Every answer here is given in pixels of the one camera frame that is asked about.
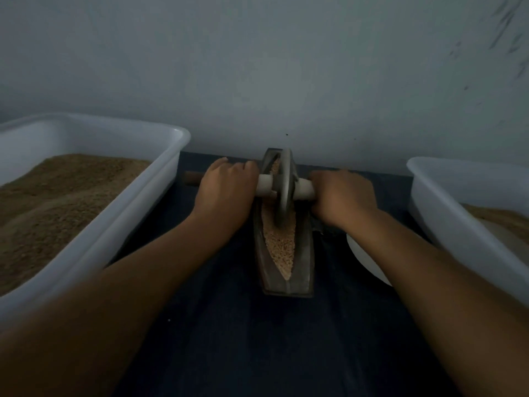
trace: hand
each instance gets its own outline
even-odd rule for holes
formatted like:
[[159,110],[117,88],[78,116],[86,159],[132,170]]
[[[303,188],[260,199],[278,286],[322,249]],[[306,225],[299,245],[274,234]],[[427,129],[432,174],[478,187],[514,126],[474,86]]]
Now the hand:
[[231,237],[248,218],[258,180],[254,161],[233,165],[226,157],[218,159],[202,178],[191,215]]
[[316,192],[313,213],[326,224],[349,231],[363,213],[377,210],[373,184],[359,174],[313,171],[309,179]]

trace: dark blue surface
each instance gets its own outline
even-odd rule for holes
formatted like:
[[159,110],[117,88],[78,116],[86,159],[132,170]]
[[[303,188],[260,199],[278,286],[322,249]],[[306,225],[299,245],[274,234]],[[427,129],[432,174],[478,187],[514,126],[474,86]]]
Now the dark blue surface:
[[[179,172],[215,159],[183,152]],[[298,167],[302,177],[310,169]],[[406,209],[411,178],[362,174],[379,206],[422,235]],[[121,256],[180,223],[195,194],[177,181]],[[343,232],[316,227],[314,298],[262,293],[248,221],[175,293],[115,395],[457,395],[393,288],[364,269]]]

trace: forearm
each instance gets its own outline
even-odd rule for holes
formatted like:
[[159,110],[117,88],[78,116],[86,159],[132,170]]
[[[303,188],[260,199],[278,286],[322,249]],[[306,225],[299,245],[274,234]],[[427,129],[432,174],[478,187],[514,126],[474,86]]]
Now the forearm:
[[181,225],[0,337],[0,395],[109,395],[175,289],[227,241]]
[[529,390],[525,307],[386,213],[351,224],[346,231],[379,264],[466,395]]

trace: brown granular material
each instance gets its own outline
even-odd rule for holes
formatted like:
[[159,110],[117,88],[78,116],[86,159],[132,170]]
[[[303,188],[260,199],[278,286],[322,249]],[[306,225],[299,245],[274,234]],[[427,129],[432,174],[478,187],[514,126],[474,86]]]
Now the brown granular material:
[[[275,160],[270,170],[271,174],[279,172],[279,159]],[[261,218],[263,220],[263,235],[268,252],[285,280],[289,280],[294,266],[294,236],[296,233],[296,212],[290,205],[288,218],[282,228],[274,224],[274,199],[263,198]]]
[[519,213],[505,209],[478,207],[464,204],[463,207],[476,219],[490,221],[506,228],[520,240],[529,243],[529,219]]
[[37,274],[149,164],[65,154],[0,187],[0,295]]

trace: white tub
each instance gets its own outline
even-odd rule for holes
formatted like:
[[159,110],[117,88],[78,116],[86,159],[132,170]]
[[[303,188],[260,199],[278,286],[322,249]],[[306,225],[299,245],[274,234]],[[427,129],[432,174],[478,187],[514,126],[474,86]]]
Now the white tub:
[[0,125],[0,185],[60,154],[152,161],[47,266],[0,297],[0,330],[115,256],[174,180],[180,151],[189,140],[189,132],[180,127],[81,114],[44,114]]
[[508,209],[529,217],[529,169],[415,157],[409,211],[432,241],[529,307],[529,267],[461,203]]

